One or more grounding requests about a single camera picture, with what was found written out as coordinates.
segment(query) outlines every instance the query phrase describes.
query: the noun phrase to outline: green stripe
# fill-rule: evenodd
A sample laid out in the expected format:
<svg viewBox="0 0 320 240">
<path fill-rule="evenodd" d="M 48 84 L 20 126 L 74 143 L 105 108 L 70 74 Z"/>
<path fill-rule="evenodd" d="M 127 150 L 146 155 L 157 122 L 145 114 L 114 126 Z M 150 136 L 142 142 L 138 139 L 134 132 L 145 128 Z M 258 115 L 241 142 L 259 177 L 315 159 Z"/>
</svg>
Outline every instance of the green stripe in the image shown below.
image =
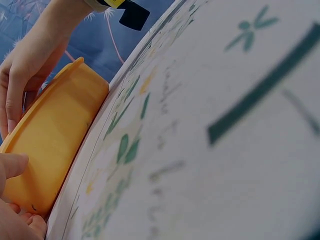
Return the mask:
<svg viewBox="0 0 320 240">
<path fill-rule="evenodd" d="M 313 24 L 304 39 L 274 68 L 252 91 L 227 114 L 207 129 L 209 143 L 213 146 L 228 130 L 240 121 L 252 108 L 285 78 L 320 40 L 320 25 Z"/>
</svg>

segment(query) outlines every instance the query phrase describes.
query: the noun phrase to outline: green leaf print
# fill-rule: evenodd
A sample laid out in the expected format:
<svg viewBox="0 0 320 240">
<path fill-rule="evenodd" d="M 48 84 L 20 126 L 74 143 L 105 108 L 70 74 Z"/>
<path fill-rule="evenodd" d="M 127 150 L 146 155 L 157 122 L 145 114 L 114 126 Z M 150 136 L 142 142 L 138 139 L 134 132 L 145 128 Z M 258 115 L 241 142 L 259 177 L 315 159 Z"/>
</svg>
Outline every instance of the green leaf print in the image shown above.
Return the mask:
<svg viewBox="0 0 320 240">
<path fill-rule="evenodd" d="M 107 213 L 112 207 L 113 193 L 110 192 L 104 204 L 104 212 Z"/>
<path fill-rule="evenodd" d="M 94 228 L 93 236 L 97 238 L 99 237 L 100 233 L 101 233 L 101 227 L 99 224 L 97 224 Z"/>
<path fill-rule="evenodd" d="M 129 105 L 132 103 L 132 100 L 134 99 L 134 97 L 130 100 L 130 102 L 128 103 L 128 105 L 125 107 L 125 109 L 121 112 L 121 114 L 119 115 L 119 117 L 116 119 L 117 117 L 117 112 L 115 113 L 115 116 L 113 117 L 113 120 L 110 124 L 110 126 L 108 127 L 108 130 L 106 131 L 103 140 L 106 139 L 106 137 L 114 130 L 114 128 L 117 126 L 117 124 L 119 123 L 120 119 L 123 117 L 123 115 L 125 114 L 125 112 L 127 111 Z"/>
<path fill-rule="evenodd" d="M 145 115 L 146 115 L 146 110 L 147 110 L 147 106 L 148 106 L 148 102 L 149 102 L 149 97 L 150 97 L 150 93 L 146 96 L 145 100 L 144 100 L 144 104 L 143 104 L 143 108 L 142 108 L 142 112 L 140 115 L 140 119 L 144 119 Z"/>
<path fill-rule="evenodd" d="M 95 218 L 96 218 L 96 213 L 94 212 L 89 220 L 88 227 L 91 227 L 91 225 L 94 223 Z"/>
<path fill-rule="evenodd" d="M 131 163 L 137 156 L 140 139 L 136 140 L 125 156 L 124 164 Z"/>
<path fill-rule="evenodd" d="M 99 208 L 98 212 L 95 215 L 95 220 L 99 222 L 101 220 L 102 207 Z"/>
<path fill-rule="evenodd" d="M 114 115 L 114 117 L 113 117 L 113 119 L 112 119 L 112 121 L 111 121 L 111 123 L 110 123 L 110 125 L 108 127 L 108 130 L 106 131 L 105 135 L 107 135 L 108 133 L 111 133 L 112 130 L 115 128 L 115 121 L 116 121 L 117 115 L 118 115 L 118 112 L 115 113 L 115 115 Z"/>
<path fill-rule="evenodd" d="M 123 193 L 123 191 L 126 189 L 127 187 L 127 183 L 124 179 L 121 179 L 118 183 L 118 186 L 116 187 L 116 190 L 115 192 L 118 194 L 118 195 L 121 195 Z"/>
<path fill-rule="evenodd" d="M 133 92 L 133 90 L 135 89 L 135 87 L 136 87 L 139 79 L 140 79 L 140 75 L 139 75 L 139 76 L 137 77 L 137 79 L 134 81 L 133 85 L 129 88 L 129 90 L 127 90 L 124 101 L 126 101 L 126 100 L 130 97 L 130 94 L 131 94 L 131 93 Z"/>
<path fill-rule="evenodd" d="M 103 228 L 105 228 L 107 226 L 107 223 L 109 222 L 111 214 L 108 214 L 107 216 L 105 216 L 104 220 L 103 220 Z"/>
<path fill-rule="evenodd" d="M 116 158 L 116 163 L 117 164 L 120 163 L 121 158 L 126 153 L 127 148 L 128 148 L 128 143 L 129 143 L 129 136 L 128 136 L 128 134 L 125 134 L 121 138 L 119 151 L 118 151 L 118 155 L 117 155 L 117 158 Z"/>
</svg>

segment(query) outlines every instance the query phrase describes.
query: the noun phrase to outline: floral fabric pattern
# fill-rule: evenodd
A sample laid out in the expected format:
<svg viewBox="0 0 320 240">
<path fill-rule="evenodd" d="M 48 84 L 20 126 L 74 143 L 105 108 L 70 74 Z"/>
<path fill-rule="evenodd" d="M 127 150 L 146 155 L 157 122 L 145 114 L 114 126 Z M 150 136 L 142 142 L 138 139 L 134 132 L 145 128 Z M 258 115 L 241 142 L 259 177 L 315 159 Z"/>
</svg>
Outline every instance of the floral fabric pattern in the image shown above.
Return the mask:
<svg viewBox="0 0 320 240">
<path fill-rule="evenodd" d="M 49 1 L 0 0 L 2 60 L 35 24 Z M 73 32 L 64 55 L 41 88 L 44 89 L 66 64 L 79 57 L 84 57 L 87 65 L 110 82 L 139 41 L 174 0 L 135 2 L 150 11 L 141 31 L 132 30 L 119 23 L 123 9 L 109 8 L 102 13 L 89 14 Z"/>
</svg>

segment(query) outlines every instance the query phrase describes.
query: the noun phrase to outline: dragonfly print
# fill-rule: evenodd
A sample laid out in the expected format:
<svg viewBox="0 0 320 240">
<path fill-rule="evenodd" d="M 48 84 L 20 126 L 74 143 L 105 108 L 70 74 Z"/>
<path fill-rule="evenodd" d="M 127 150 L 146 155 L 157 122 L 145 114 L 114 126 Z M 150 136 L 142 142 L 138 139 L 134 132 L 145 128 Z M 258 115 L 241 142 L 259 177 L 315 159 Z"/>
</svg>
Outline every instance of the dragonfly print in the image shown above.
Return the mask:
<svg viewBox="0 0 320 240">
<path fill-rule="evenodd" d="M 235 45 L 243 42 L 243 51 L 249 52 L 255 41 L 255 32 L 262 30 L 276 24 L 279 19 L 277 17 L 265 18 L 265 15 L 269 9 L 269 6 L 264 6 L 255 17 L 254 21 L 250 23 L 247 20 L 241 21 L 238 28 L 242 31 L 240 35 L 235 37 L 225 48 L 224 51 L 228 51 Z"/>
<path fill-rule="evenodd" d="M 111 37 L 112 44 L 113 44 L 113 46 L 114 46 L 114 50 L 115 50 L 115 52 L 116 52 L 116 55 L 117 55 L 118 59 L 120 60 L 120 62 L 121 62 L 122 64 L 124 64 L 125 61 L 123 60 L 123 58 L 121 57 L 121 55 L 120 55 L 120 53 L 119 53 L 119 49 L 118 49 L 118 47 L 117 47 L 117 44 L 116 44 L 116 41 L 115 41 L 113 32 L 112 32 L 112 30 L 111 30 L 111 25 L 110 25 L 110 18 L 114 15 L 114 12 L 115 12 L 115 10 L 114 10 L 113 8 L 109 7 L 108 9 L 106 9 L 106 10 L 103 12 L 103 17 L 104 17 L 104 19 L 106 20 L 106 24 L 107 24 L 107 26 L 108 26 L 108 31 L 109 31 L 109 33 L 110 33 L 110 37 Z M 95 17 L 96 17 L 95 13 L 92 12 L 92 13 L 90 13 L 89 15 L 87 15 L 84 20 L 91 22 Z"/>
</svg>

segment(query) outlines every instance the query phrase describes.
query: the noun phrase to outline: yellow plastic lid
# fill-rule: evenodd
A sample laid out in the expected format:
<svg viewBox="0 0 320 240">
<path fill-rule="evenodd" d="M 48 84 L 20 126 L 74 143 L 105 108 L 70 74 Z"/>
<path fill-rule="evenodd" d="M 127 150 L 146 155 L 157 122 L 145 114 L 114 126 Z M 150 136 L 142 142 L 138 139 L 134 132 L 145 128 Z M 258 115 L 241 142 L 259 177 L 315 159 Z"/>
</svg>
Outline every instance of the yellow plastic lid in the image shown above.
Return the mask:
<svg viewBox="0 0 320 240">
<path fill-rule="evenodd" d="M 83 58 L 65 66 L 38 96 L 0 153 L 28 154 L 25 172 L 8 179 L 4 197 L 45 217 L 77 151 L 109 92 Z"/>
</svg>

